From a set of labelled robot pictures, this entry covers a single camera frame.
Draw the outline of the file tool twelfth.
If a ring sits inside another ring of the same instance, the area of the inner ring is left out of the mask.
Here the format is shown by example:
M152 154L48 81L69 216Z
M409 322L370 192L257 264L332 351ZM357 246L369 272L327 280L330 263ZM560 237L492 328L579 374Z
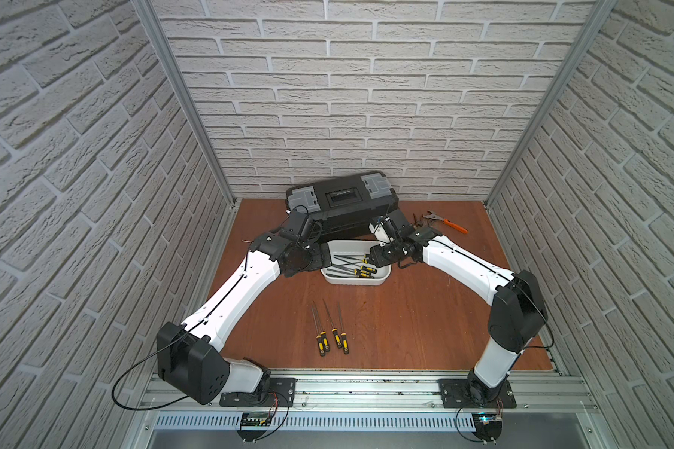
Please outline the file tool twelfth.
M350 280L356 280L359 279L359 276L354 275L354 274L346 274L346 273L333 273L333 272L326 272L324 273L326 277L331 277L331 278L337 278L337 279L350 279Z

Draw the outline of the file tool eleventh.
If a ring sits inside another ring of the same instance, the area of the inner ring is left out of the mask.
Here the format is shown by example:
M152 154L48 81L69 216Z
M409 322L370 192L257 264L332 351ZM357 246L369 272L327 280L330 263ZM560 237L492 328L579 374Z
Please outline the file tool eleventh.
M348 275L354 274L359 276L359 278L363 279L374 279L374 275L376 275L377 270L376 269L371 269L367 267L361 267L361 268L346 268L346 267L338 267L338 266L332 266L327 268L327 272L333 272L333 273L346 273Z

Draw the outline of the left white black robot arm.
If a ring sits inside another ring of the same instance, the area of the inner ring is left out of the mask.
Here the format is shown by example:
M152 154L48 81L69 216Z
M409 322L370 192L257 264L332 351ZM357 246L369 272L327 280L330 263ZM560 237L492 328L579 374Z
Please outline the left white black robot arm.
M223 394L246 395L257 403L270 396L271 372L247 359L221 354L231 331L250 306L279 277L327 266L318 242L320 220L305 207L293 209L278 228L254 239L236 271L194 314L157 333L157 374L192 400L206 405Z

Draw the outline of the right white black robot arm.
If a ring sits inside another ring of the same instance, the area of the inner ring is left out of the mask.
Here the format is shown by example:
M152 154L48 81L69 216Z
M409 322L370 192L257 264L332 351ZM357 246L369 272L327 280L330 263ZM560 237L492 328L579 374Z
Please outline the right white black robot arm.
M372 219L369 228L379 241L370 248L372 265L381 268L410 257L447 273L491 307L490 340L467 376L466 393L479 406L495 400L515 363L548 323L537 277L489 263L427 224L414 226L399 209Z

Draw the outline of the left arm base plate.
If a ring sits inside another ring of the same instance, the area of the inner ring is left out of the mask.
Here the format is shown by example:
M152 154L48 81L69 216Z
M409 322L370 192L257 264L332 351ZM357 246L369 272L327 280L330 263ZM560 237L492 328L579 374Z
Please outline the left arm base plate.
M294 403L297 379L293 377L270 377L263 380L251 393L222 393L221 407L291 407Z

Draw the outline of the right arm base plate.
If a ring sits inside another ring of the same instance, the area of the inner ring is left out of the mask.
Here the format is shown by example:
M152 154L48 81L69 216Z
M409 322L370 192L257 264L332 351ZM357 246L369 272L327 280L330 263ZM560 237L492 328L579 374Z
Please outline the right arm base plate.
M516 409L517 402L509 380L498 387L485 387L479 380L440 379L437 381L445 409Z

